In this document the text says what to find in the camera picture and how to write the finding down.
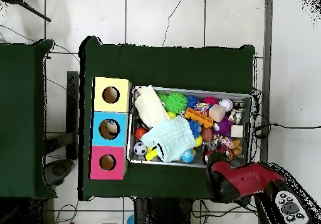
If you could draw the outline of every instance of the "gray bin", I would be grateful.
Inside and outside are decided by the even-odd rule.
[[[127,159],[131,163],[144,163],[144,164],[159,164],[159,165],[173,165],[173,166],[184,166],[184,167],[196,167],[196,168],[205,168],[206,166],[202,160],[202,146],[195,147],[196,156],[191,163],[185,163],[184,161],[172,161],[170,163],[164,163],[157,156],[153,158],[151,161],[146,161],[145,159],[139,158],[134,154],[134,146],[137,142],[136,137],[134,135],[135,130],[139,127],[137,121],[135,120],[138,116],[138,111],[135,108],[135,92],[138,88],[142,86],[136,86],[132,88],[130,93],[130,108],[129,108],[129,131],[128,131],[128,141],[127,141]],[[184,95],[195,95],[199,98],[212,96],[217,100],[221,100],[223,98],[230,99],[232,101],[242,100],[245,101],[245,111],[242,114],[240,125],[243,125],[243,138],[241,139],[241,147],[242,153],[244,157],[233,157],[231,164],[233,166],[240,166],[250,161],[251,158],[251,136],[252,136],[252,128],[253,128],[253,111],[254,111],[254,100],[251,95],[247,94],[235,94],[235,93],[224,93],[224,92],[210,92],[210,91],[200,91],[200,90],[186,90],[186,89],[177,89],[177,88],[162,88],[162,87],[154,87],[156,92],[169,94],[171,92],[180,92]]]

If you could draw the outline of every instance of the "box hole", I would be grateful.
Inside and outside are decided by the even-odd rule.
[[[107,103],[113,104],[116,103],[119,99],[119,91],[115,87],[107,87],[103,91],[103,99]]]
[[[116,166],[116,159],[113,155],[103,155],[99,159],[99,165],[105,171],[111,171]]]
[[[116,120],[106,119],[99,125],[99,134],[108,140],[115,139],[120,132],[120,126]]]

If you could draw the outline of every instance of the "light blue cloth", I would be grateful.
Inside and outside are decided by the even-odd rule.
[[[181,116],[159,122],[140,140],[147,147],[156,146],[157,155],[165,163],[178,161],[186,150],[196,145],[188,121]]]

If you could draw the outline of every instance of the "blue box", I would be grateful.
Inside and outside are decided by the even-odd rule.
[[[119,126],[119,132],[114,139],[105,139],[99,133],[100,124],[104,120],[114,120]],[[115,112],[93,112],[93,146],[125,147],[127,139],[128,114]]]

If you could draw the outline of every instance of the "green table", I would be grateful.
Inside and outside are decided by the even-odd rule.
[[[252,93],[251,45],[234,48],[153,48],[102,45],[94,36],[80,46],[80,123],[78,197],[139,196],[212,198],[206,170],[129,163],[122,181],[87,178],[92,77],[125,78],[134,85],[216,92]]]
[[[45,154],[43,60],[52,40],[0,45],[0,196],[51,198]]]

